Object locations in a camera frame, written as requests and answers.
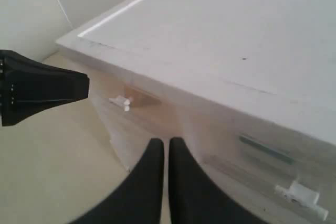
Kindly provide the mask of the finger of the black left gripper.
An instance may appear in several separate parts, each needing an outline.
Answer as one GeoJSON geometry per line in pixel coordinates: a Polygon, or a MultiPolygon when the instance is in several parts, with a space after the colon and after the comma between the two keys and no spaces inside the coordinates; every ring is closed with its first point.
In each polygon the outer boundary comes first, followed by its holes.
{"type": "Polygon", "coordinates": [[[13,126],[41,111],[88,98],[89,77],[1,50],[1,125],[13,126]]]}

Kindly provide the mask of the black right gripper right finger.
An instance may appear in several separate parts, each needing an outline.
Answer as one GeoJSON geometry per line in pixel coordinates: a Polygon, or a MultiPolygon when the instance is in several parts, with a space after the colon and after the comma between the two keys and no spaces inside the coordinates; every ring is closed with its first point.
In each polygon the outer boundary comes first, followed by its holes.
{"type": "Polygon", "coordinates": [[[171,223],[265,223],[211,180],[181,137],[169,143],[169,205],[171,223]]]}

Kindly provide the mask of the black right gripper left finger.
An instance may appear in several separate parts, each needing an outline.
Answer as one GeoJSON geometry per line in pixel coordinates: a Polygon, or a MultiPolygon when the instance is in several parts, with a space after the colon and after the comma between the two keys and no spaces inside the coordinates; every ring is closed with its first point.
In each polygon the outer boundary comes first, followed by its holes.
{"type": "Polygon", "coordinates": [[[72,223],[159,223],[163,178],[164,144],[159,138],[152,138],[125,180],[72,223]]]}

